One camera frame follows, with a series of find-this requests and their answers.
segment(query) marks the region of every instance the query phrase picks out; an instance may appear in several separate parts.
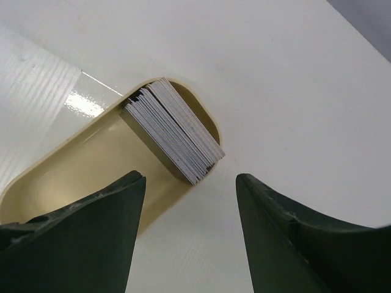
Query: card stack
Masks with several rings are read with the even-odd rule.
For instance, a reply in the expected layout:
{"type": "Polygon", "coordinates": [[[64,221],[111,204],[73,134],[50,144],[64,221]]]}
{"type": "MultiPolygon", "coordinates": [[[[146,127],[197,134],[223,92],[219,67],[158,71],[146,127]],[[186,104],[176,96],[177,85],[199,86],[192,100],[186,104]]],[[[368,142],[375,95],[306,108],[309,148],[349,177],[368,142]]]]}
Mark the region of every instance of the card stack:
{"type": "Polygon", "coordinates": [[[129,124],[126,116],[130,114],[193,185],[224,157],[219,144],[166,78],[141,88],[128,99],[123,112],[124,120],[129,124]]]}

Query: stack of cards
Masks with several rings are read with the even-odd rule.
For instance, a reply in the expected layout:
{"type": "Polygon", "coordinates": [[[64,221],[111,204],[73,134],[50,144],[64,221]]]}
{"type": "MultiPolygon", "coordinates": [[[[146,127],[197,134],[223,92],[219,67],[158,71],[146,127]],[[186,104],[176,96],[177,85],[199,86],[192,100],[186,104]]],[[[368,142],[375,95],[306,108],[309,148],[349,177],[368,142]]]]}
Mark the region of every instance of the stack of cards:
{"type": "Polygon", "coordinates": [[[193,185],[224,157],[218,143],[166,78],[140,89],[125,109],[193,185]]]}

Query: glossy white panel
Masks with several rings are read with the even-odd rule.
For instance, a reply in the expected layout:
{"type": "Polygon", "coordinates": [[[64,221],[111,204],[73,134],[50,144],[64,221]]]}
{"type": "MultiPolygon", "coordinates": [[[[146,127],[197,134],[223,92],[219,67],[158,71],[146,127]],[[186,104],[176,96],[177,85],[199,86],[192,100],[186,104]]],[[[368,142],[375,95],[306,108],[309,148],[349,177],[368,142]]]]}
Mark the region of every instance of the glossy white panel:
{"type": "Polygon", "coordinates": [[[0,26],[0,190],[34,153],[80,69],[0,26]]]}
{"type": "Polygon", "coordinates": [[[82,73],[42,139],[34,159],[49,153],[120,98],[119,93],[82,73]]]}

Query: beige tray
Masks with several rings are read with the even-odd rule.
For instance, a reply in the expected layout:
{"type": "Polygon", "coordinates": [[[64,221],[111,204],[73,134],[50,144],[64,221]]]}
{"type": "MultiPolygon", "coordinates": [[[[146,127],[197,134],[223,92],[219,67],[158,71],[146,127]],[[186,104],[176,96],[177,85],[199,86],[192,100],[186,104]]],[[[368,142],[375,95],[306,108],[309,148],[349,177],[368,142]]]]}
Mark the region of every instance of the beige tray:
{"type": "MultiPolygon", "coordinates": [[[[127,97],[154,80],[130,91],[16,177],[0,198],[0,223],[27,222],[92,194],[132,170],[147,178],[140,233],[175,204],[192,186],[176,179],[120,117],[127,97]]],[[[220,143],[218,128],[197,96],[180,82],[169,81],[220,143]]]]}

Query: white surface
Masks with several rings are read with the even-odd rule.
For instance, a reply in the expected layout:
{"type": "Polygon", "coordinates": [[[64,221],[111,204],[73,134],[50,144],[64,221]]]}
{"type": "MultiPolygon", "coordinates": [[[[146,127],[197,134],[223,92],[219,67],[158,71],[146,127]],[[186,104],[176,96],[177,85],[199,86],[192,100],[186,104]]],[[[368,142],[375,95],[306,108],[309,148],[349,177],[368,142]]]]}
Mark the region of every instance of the white surface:
{"type": "Polygon", "coordinates": [[[34,162],[80,73],[0,25],[0,190],[34,162]]]}
{"type": "Polygon", "coordinates": [[[391,65],[326,0],[16,0],[0,21],[120,93],[179,78],[221,128],[227,157],[139,238],[127,292],[252,291],[239,172],[339,219],[391,222],[391,65]]]}
{"type": "Polygon", "coordinates": [[[80,75],[64,106],[34,153],[34,161],[41,159],[76,131],[85,127],[119,98],[118,94],[85,74],[80,75]]]}

